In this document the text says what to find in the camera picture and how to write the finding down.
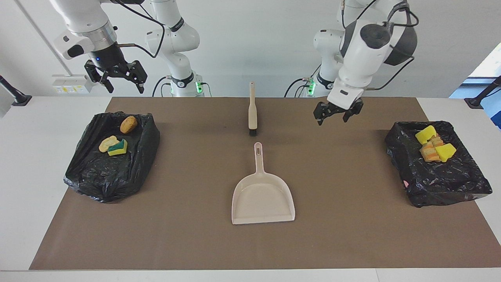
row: blue object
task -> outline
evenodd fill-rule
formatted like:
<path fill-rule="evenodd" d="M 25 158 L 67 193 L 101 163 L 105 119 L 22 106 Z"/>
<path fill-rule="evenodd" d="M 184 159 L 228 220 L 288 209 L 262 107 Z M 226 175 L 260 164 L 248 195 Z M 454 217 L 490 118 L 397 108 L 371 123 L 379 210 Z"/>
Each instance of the blue object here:
<path fill-rule="evenodd" d="M 501 129 L 501 111 L 497 112 L 493 117 L 490 118 L 494 124 Z"/>

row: black plastic bag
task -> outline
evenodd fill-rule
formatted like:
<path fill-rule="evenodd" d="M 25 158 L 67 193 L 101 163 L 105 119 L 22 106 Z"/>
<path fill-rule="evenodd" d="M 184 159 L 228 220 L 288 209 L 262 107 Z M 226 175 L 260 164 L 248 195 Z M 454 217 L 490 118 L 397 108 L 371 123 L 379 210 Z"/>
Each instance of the black plastic bag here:
<path fill-rule="evenodd" d="M 435 127 L 446 144 L 451 143 L 457 149 L 446 163 L 427 163 L 421 156 L 421 144 L 415 134 L 429 125 Z M 418 208 L 471 201 L 492 193 L 489 182 L 449 122 L 396 122 L 385 142 L 407 196 Z"/>
<path fill-rule="evenodd" d="M 120 124 L 131 114 L 101 113 L 85 129 L 66 170 L 64 182 L 79 194 L 107 203 L 139 191 L 151 169 L 160 142 L 152 114 L 133 114 L 138 124 L 128 134 Z M 99 151 L 105 138 L 127 140 L 127 153 L 110 157 Z"/>

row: white table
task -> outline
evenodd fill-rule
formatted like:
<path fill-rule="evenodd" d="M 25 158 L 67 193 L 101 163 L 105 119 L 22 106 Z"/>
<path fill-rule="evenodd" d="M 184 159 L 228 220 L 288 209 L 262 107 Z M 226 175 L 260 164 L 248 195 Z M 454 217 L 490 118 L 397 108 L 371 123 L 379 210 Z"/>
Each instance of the white table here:
<path fill-rule="evenodd" d="M 34 97 L 0 119 L 0 281 L 501 281 L 501 268 L 28 271 L 67 189 L 62 178 L 76 143 L 109 101 Z M 454 125 L 492 185 L 494 193 L 476 202 L 499 241 L 501 132 L 463 100 L 418 101 L 429 120 Z"/>

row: dustpan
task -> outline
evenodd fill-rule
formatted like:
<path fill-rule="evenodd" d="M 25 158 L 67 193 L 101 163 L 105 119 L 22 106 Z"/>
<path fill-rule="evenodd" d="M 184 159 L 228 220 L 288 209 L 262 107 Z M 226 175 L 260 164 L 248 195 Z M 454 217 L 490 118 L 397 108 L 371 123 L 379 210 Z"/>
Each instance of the dustpan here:
<path fill-rule="evenodd" d="M 256 173 L 236 185 L 231 203 L 233 224 L 293 221 L 296 217 L 291 191 L 278 176 L 266 173 L 263 145 L 254 144 Z"/>

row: yellow sponge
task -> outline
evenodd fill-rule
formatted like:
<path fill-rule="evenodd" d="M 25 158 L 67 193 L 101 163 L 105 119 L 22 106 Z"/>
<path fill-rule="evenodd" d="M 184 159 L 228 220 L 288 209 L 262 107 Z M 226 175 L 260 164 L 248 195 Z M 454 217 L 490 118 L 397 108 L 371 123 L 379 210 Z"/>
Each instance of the yellow sponge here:
<path fill-rule="evenodd" d="M 421 143 L 421 145 L 424 145 L 430 140 L 433 136 L 437 136 L 437 131 L 435 128 L 430 125 L 427 128 L 421 130 L 416 134 L 416 138 Z"/>
<path fill-rule="evenodd" d="M 122 139 L 118 144 L 108 148 L 108 155 L 115 156 L 127 153 L 127 140 Z"/>
<path fill-rule="evenodd" d="M 440 160 L 445 163 L 448 159 L 452 158 L 456 152 L 456 148 L 452 144 L 445 144 L 443 146 L 435 147 Z"/>

